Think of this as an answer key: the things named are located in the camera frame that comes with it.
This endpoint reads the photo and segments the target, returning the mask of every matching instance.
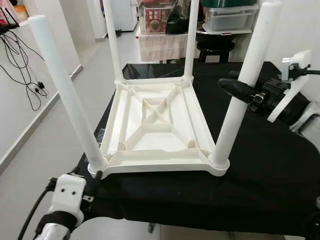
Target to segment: black stool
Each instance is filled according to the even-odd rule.
[[[205,63],[207,56],[220,56],[220,63],[227,63],[229,52],[235,48],[232,41],[227,42],[198,42],[196,48],[200,50],[199,63]]]

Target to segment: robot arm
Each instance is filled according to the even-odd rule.
[[[283,59],[282,75],[277,79],[251,87],[237,81],[239,72],[232,71],[230,78],[220,79],[218,84],[231,96],[247,103],[249,111],[272,123],[279,119],[296,131],[310,116],[320,112],[317,103],[311,103],[300,93],[310,74],[320,74],[320,71],[308,70],[310,62],[310,51],[300,51]]]
[[[76,173],[63,174],[58,179],[52,178],[46,192],[53,191],[48,214],[40,220],[34,240],[68,240],[72,231],[81,225],[85,213],[89,212],[97,194],[102,172],[98,171],[90,183]],[[18,240],[22,240],[30,218],[23,226]]]

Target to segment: baseboard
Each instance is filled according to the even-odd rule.
[[[84,69],[84,66],[80,64],[74,71],[71,73],[71,80],[75,80],[79,73]]]
[[[74,80],[78,76],[84,67],[80,64],[76,70],[71,75],[71,79]],[[6,170],[11,161],[18,154],[20,149],[24,146],[30,136],[34,133],[37,127],[40,125],[42,120],[48,115],[50,110],[54,107],[56,102],[60,99],[58,92],[48,101],[45,107],[39,112],[39,114],[34,118],[34,120],[29,124],[29,126],[24,130],[16,142],[11,146],[11,148],[5,153],[5,155],[0,159],[0,175]]]
[[[107,37],[107,34],[108,34],[108,33],[106,32],[106,33],[103,35],[103,37],[101,37],[101,38],[96,38],[95,41],[96,41],[96,42],[103,42],[103,41],[105,40],[105,38]]]

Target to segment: white plastic leg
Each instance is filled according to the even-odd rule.
[[[124,84],[125,79],[120,66],[117,36],[116,36],[116,30],[115,30],[114,19],[112,14],[112,6],[111,6],[110,0],[103,0],[103,8],[104,8],[105,22],[106,22],[106,27],[107,27],[108,37],[110,42],[113,69],[115,74],[114,82],[116,84]]]
[[[92,174],[97,171],[104,171],[108,162],[100,152],[77,92],[62,59],[59,56],[58,49],[46,17],[43,15],[32,16],[29,17],[28,21],[35,41],[40,48],[49,73],[60,94],[64,107],[89,161],[89,171]]]
[[[198,22],[199,0],[191,0],[190,19],[188,29],[188,40],[186,45],[184,81],[193,81],[193,67],[196,48],[197,22]]]
[[[239,75],[239,81],[254,87],[258,80],[265,56],[272,40],[277,19],[282,8],[280,1],[266,1],[262,4],[259,17]],[[233,97],[210,161],[216,168],[226,168],[228,157],[238,135],[247,110],[247,104]]]

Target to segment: tiled floor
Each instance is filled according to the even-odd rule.
[[[135,33],[124,33],[118,39],[121,66],[139,63],[139,44]],[[74,81],[76,91],[92,126],[97,126],[108,105],[115,85],[113,62],[106,39],[84,70]],[[47,117],[23,146],[0,177],[0,239],[15,240],[35,200],[43,191],[49,177],[60,176],[71,170],[83,151],[75,135],[62,102],[53,107]],[[25,240],[34,236],[39,219],[50,206],[52,193],[47,194],[34,215],[25,234]],[[110,218],[97,218],[86,222],[73,234],[73,240],[226,240],[225,232],[205,231],[183,227],[155,227],[147,232],[148,224]],[[236,233],[239,240],[283,239],[282,236]]]

